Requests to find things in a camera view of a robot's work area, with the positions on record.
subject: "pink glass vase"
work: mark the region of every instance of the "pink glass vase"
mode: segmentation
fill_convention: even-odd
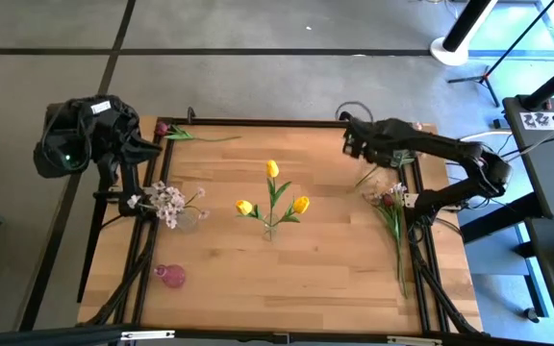
[[[179,288],[185,282],[185,269],[183,269],[181,265],[160,264],[153,269],[153,272],[155,275],[162,278],[165,285],[171,288]]]

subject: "sticker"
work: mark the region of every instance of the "sticker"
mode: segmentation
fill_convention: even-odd
[[[525,130],[554,130],[554,112],[522,112],[520,114],[520,121],[523,122]]]
[[[101,113],[102,111],[109,110],[111,108],[111,101],[104,101],[97,105],[91,106],[93,114]]]

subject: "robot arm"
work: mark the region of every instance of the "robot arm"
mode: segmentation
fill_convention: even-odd
[[[418,193],[413,210],[415,219],[434,220],[441,208],[459,205],[474,196],[485,198],[504,194],[512,168],[480,142],[462,142],[444,136],[415,130],[399,119],[374,123],[364,122],[347,112],[340,116],[349,120],[343,137],[343,153],[352,158],[363,156],[369,163],[392,167],[394,152],[413,150],[457,162],[467,178],[441,190],[426,189]]]

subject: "wooden table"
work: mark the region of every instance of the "wooden table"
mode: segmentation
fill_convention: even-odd
[[[145,138],[153,135],[155,122],[155,117],[142,118]],[[353,188],[372,166],[341,152],[343,129],[184,128],[204,138],[242,138],[176,142],[168,183],[187,196],[204,187],[207,196],[195,205],[211,216],[192,233],[160,226],[151,265],[181,264],[187,281],[172,289],[151,276],[141,325],[175,330],[421,333],[407,241],[402,246],[406,299],[396,280],[393,238],[361,190]],[[433,126],[426,129],[435,131]],[[311,199],[308,211],[300,215],[301,223],[280,225],[272,242],[263,239],[259,221],[235,217],[234,207],[238,199],[245,199],[259,203],[267,213],[265,162],[270,159],[279,164],[278,183],[292,181],[276,210],[283,212],[292,195]],[[442,159],[423,156],[419,162],[426,188],[448,185]],[[158,163],[156,178],[160,168]],[[378,170],[362,190],[372,185],[389,188],[396,182],[395,172]],[[116,209],[109,208],[106,219],[113,216]],[[457,224],[454,214],[442,212],[441,217]],[[79,322],[91,318],[120,283],[133,223],[120,220],[102,231]],[[442,285],[469,323],[481,330],[461,237],[439,223],[432,230]],[[437,329],[433,295],[426,288],[429,316]],[[126,321],[132,314],[134,290]]]

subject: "gray floor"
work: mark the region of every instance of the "gray floor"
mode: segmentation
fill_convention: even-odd
[[[125,3],[0,0],[0,47],[111,47]],[[507,47],[511,35],[535,15],[532,7],[497,6],[472,41],[472,49]],[[355,0],[346,5],[335,0],[144,0],[137,2],[124,47],[424,50],[453,22],[443,4],[425,1]],[[537,26],[518,48],[554,46],[549,33]],[[107,57],[0,56],[0,213],[7,219],[0,227],[0,332],[15,328],[64,183],[40,178],[31,160],[44,108],[95,93],[106,61]],[[393,116],[436,123],[442,134],[459,137],[486,131],[501,116],[501,109],[493,106],[483,87],[449,85],[446,80],[478,75],[493,62],[494,58],[471,59],[465,66],[447,67],[430,57],[121,57],[109,92],[142,114],[163,116],[184,116],[186,108],[194,106],[199,116],[207,117],[330,119],[340,102],[359,100],[378,119]],[[531,92],[552,74],[552,60],[510,59],[491,81],[503,98]],[[485,139],[497,149],[505,137]],[[511,140],[504,150],[514,148]],[[451,176],[460,174],[450,169]],[[75,295],[96,183],[91,168],[79,187],[37,328],[75,322]],[[530,189],[522,164],[517,163],[504,201]],[[501,296],[527,294],[524,285],[507,289],[501,280],[475,278],[477,287]],[[524,326],[510,313],[495,323],[492,314],[501,309],[497,303],[501,300],[489,296],[478,294],[487,332],[523,338],[529,332],[514,330],[536,328]],[[538,331],[554,335],[554,324]],[[553,337],[541,340],[554,341]]]

